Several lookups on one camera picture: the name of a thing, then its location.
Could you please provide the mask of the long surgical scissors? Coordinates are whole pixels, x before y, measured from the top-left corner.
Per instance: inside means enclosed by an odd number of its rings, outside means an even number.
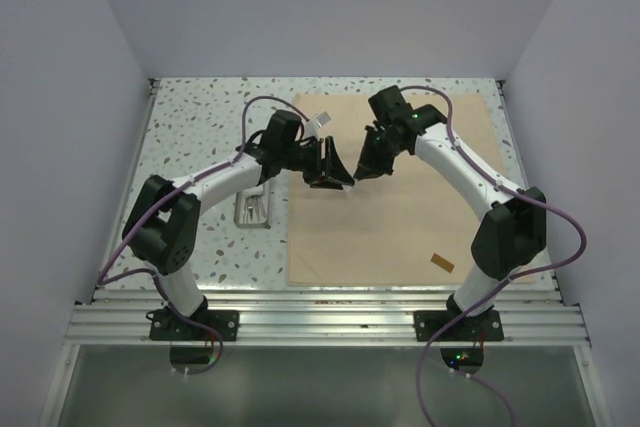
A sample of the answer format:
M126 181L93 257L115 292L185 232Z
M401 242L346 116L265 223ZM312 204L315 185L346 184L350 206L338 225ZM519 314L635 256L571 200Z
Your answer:
M266 210L259 196L249 196L244 201L243 221L245 223L261 223L266 219Z

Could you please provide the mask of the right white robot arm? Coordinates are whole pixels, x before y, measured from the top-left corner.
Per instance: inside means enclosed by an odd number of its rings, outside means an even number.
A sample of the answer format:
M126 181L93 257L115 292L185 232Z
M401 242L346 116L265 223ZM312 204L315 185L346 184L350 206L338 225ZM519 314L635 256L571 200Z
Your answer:
M471 243L473 265L447 301L445 326L468 339L493 307L494 289L546 248L544 194L522 189L497 173L453 130L451 115L427 104L414 108L397 86L368 99L374 115L353 177L368 180L393 173L395 158L415 155L434 168L462 196L480 221Z

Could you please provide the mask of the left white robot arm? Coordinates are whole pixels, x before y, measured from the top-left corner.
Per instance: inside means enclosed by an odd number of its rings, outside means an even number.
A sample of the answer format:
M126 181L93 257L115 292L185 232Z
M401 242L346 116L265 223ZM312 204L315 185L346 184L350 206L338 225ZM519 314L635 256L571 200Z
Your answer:
M334 139L320 135L330 120L326 112L305 121L295 112L278 110L264 129L245 138L224 161L175 179L152 175L143 183L122 241L151 267L165 301L176 311L172 326L182 337L197 339L208 326L201 310L204 295L191 268L203 216L283 171L299 173L316 189L354 185Z

